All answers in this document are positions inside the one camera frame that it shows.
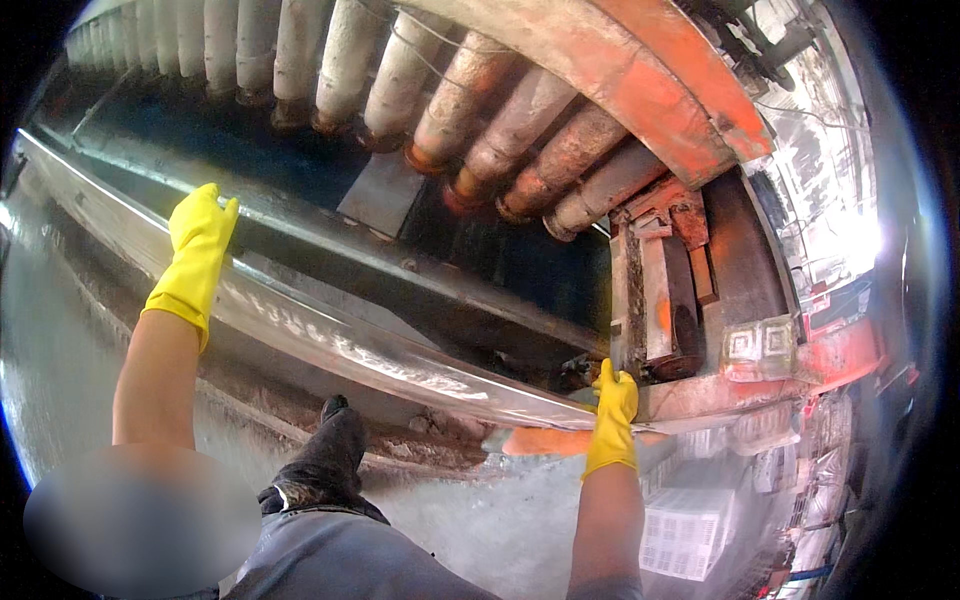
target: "yellow rubber glove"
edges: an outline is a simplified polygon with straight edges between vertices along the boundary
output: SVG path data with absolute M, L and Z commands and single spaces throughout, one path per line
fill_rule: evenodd
M 613 363 L 605 358 L 593 387 L 596 388 L 593 393 L 600 396 L 600 405 L 587 450 L 587 470 L 581 481 L 600 467 L 613 463 L 623 463 L 636 470 L 634 436 L 630 428 L 630 421 L 636 417 L 634 379 L 625 371 L 613 372 Z
M 221 209 L 219 197 L 220 186 L 208 183 L 174 208 L 169 225 L 174 259 L 140 313 L 165 310 L 192 323 L 200 333 L 200 352 L 210 335 L 210 304 L 240 207 L 231 198 Z

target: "machinery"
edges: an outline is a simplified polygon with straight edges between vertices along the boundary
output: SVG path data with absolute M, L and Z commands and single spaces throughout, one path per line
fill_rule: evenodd
M 852 108 L 839 142 L 763 111 L 858 92 L 823 7 L 757 8 L 94 2 L 18 152 L 148 277 L 176 200 L 219 182 L 242 207 L 215 320 L 381 392 L 590 429 L 576 393 L 609 355 L 640 382 L 638 430 L 799 411 L 883 361 L 869 321 L 809 324 L 872 266 L 813 250 L 837 198 L 864 214 L 872 162 Z M 785 65 L 807 49 L 819 79 L 798 84 Z M 791 166 L 811 143 L 852 153 L 840 176 Z M 721 370 L 732 329 L 777 317 L 786 374 Z

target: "person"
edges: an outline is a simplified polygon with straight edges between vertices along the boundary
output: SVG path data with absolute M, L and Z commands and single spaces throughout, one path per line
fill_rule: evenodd
M 172 264 L 146 301 L 113 400 L 113 443 L 194 449 L 198 356 L 238 202 L 218 204 L 214 183 L 174 210 Z M 641 598 L 643 498 L 630 422 L 634 380 L 603 361 L 567 598 Z M 228 598 L 494 598 L 443 567 L 390 526 L 360 495 L 365 451 L 360 415 L 342 396 L 328 400 L 317 432 L 258 496 L 260 540 Z M 216 598 L 216 588 L 211 592 Z

